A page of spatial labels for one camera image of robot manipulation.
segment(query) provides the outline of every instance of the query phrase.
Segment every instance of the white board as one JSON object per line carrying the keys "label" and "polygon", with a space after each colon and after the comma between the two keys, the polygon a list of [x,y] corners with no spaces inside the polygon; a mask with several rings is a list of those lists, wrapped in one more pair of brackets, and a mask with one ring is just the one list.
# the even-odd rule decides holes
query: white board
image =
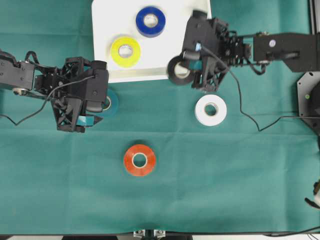
{"label": "white board", "polygon": [[[142,36],[136,27],[137,13],[147,6],[159,8],[166,18],[164,30],[157,37]],[[167,79],[168,62],[181,53],[193,10],[207,12],[211,18],[210,0],[94,0],[94,59],[107,62],[109,83]],[[130,68],[118,66],[110,54],[112,43],[122,36],[134,38],[141,48],[138,63]]]}

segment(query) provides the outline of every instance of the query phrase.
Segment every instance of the table surface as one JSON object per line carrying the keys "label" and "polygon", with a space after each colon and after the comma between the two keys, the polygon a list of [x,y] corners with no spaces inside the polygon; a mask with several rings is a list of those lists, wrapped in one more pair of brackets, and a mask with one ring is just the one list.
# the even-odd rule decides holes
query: table surface
{"label": "table surface", "polygon": [[[307,0],[212,0],[211,8],[239,34],[310,30]],[[91,0],[3,0],[0,39],[0,48],[19,60],[29,50],[49,66],[73,56],[93,59]],[[282,62],[263,76],[248,67],[234,72],[243,109],[262,126],[297,114],[301,74]],[[164,79],[109,87],[119,97],[118,113],[85,134],[57,131],[49,105],[19,127],[0,119],[0,234],[282,232],[320,225],[319,212],[304,203],[319,177],[319,149],[302,121],[282,120],[258,133],[239,112],[229,74],[217,93],[228,113],[216,127],[196,120],[204,94],[190,85]],[[0,112],[14,120],[40,104],[0,92]],[[157,157],[143,178],[123,165],[137,143]]]}

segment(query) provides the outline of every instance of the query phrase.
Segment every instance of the black tape roll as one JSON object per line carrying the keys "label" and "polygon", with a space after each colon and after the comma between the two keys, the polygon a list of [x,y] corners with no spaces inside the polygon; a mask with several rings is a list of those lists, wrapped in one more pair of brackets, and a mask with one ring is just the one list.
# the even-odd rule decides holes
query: black tape roll
{"label": "black tape roll", "polygon": [[195,74],[189,71],[186,76],[177,76],[175,73],[175,67],[177,64],[183,62],[184,59],[181,55],[172,58],[167,67],[168,78],[171,82],[176,85],[186,85],[191,83],[195,79]]}

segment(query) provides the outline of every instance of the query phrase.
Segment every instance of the screw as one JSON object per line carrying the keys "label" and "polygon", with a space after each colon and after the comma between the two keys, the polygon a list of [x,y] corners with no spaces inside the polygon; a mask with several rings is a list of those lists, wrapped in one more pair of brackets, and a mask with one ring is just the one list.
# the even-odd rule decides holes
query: screw
{"label": "screw", "polygon": [[269,47],[270,47],[270,48],[273,48],[273,47],[275,47],[275,46],[276,46],[276,40],[274,40],[274,39],[270,40],[270,42],[269,42]]}

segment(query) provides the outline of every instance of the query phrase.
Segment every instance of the white tape roll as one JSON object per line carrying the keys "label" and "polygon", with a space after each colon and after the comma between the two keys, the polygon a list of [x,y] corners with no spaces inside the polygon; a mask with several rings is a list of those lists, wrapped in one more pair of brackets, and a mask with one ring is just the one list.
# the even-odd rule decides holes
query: white tape roll
{"label": "white tape roll", "polygon": [[[206,106],[215,108],[214,115],[206,113]],[[220,124],[227,116],[227,105],[225,101],[217,95],[205,95],[201,97],[195,105],[195,117],[205,126],[215,126]]]}

